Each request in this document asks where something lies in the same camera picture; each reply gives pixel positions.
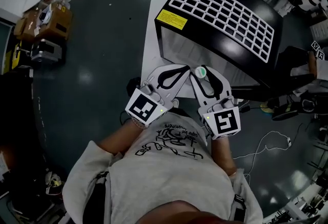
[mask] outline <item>gray t-shirt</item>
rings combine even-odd
[[[213,162],[202,128],[191,118],[167,113],[144,130],[122,158],[90,142],[64,186],[65,207],[77,224],[94,186],[108,170],[105,221],[135,224],[157,206],[183,200],[201,211],[229,219],[233,177]],[[246,223],[262,223],[262,211],[245,178]]]

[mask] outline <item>desk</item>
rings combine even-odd
[[[160,56],[158,40],[156,36],[155,22],[157,14],[160,12],[162,7],[165,5],[167,0],[151,0],[149,7],[149,15],[146,29],[145,46],[143,48],[143,59],[142,59],[142,70],[141,70],[141,81],[147,79],[149,74],[157,67],[171,64],[170,61]],[[234,85],[238,81],[234,77],[238,77],[234,71],[236,71],[231,64],[225,59],[219,58],[216,70],[222,73],[231,85]],[[252,83],[249,77],[243,77],[246,83]],[[206,80],[201,80],[201,84],[205,91],[211,93],[211,86]],[[182,88],[177,94],[178,97],[195,98],[193,88],[189,79],[184,83]]]
[[[162,36],[166,35],[165,32],[163,32],[163,29],[165,29],[174,32],[181,37],[185,37],[186,39],[192,41],[194,44],[200,45],[202,48],[207,50],[209,54],[211,52],[214,53],[211,54],[211,58],[212,55],[217,55],[225,59],[236,68],[249,75],[267,90],[270,91],[272,87],[277,85],[275,66],[279,53],[283,20],[282,17],[273,10],[273,8],[271,8],[262,0],[235,0],[233,5],[234,7],[236,3],[243,5],[244,8],[246,8],[243,10],[250,10],[250,13],[254,13],[257,17],[260,18],[257,23],[257,30],[260,29],[260,21],[263,21],[267,24],[267,30],[270,29],[271,32],[274,31],[271,42],[271,50],[269,51],[266,59],[263,60],[256,54],[256,52],[252,52],[251,50],[247,49],[245,45],[237,42],[236,38],[232,39],[232,37],[236,37],[237,27],[234,27],[235,31],[233,32],[233,35],[227,35],[226,33],[223,33],[222,30],[214,27],[214,23],[216,25],[216,21],[219,21],[218,19],[222,13],[222,9],[225,6],[224,3],[227,0],[221,0],[221,5],[219,6],[216,4],[217,8],[219,9],[216,9],[217,12],[214,14],[214,16],[212,16],[212,18],[214,17],[215,19],[212,20],[213,22],[211,22],[211,24],[209,24],[208,21],[206,22],[206,16],[211,16],[208,12],[210,11],[210,8],[213,8],[212,4],[215,0],[209,1],[210,4],[206,9],[204,9],[204,14],[201,15],[196,15],[196,13],[194,13],[196,12],[196,9],[199,8],[198,4],[201,2],[201,0],[197,0],[196,5],[193,7],[194,9],[192,9],[190,13],[186,12],[186,10],[183,10],[188,0],[184,0],[182,5],[178,3],[178,6],[172,6],[172,1],[175,0],[168,0],[163,9],[187,19],[187,22],[182,30],[180,30],[172,25],[166,24],[159,20],[155,20],[155,27],[162,57],[165,57],[165,48],[167,47],[165,45],[167,42],[166,39],[162,39]],[[241,22],[241,18],[242,17],[240,16],[239,19],[236,20],[238,21],[238,24]],[[247,21],[250,24],[252,19],[248,17]]]

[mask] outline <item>sleeve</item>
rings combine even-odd
[[[232,185],[234,185],[236,175],[233,175],[230,177],[230,180],[232,182]],[[245,206],[246,206],[246,213],[245,213],[245,221],[244,223],[247,224],[260,224],[263,223],[263,213],[262,209],[257,202],[257,199],[252,192],[250,186],[248,185],[246,179],[244,176],[241,178],[240,183],[240,194],[244,200],[245,200]]]
[[[116,157],[90,141],[71,170],[63,188],[63,200],[68,214],[76,224],[82,224],[83,212],[95,185],[96,176],[108,169]]]

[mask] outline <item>cardboard box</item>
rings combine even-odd
[[[24,13],[23,18],[20,19],[14,29],[14,35],[24,41],[33,42],[35,39],[34,30],[36,27],[36,18],[39,14],[37,10],[30,10]]]
[[[64,38],[67,40],[73,14],[58,2],[51,4],[52,15],[46,25],[36,28],[39,10],[31,10],[24,14],[14,29],[14,35],[23,41],[33,43],[42,38]]]
[[[51,4],[52,15],[46,25],[42,25],[36,38],[63,37],[68,39],[73,14],[65,6],[55,2]]]

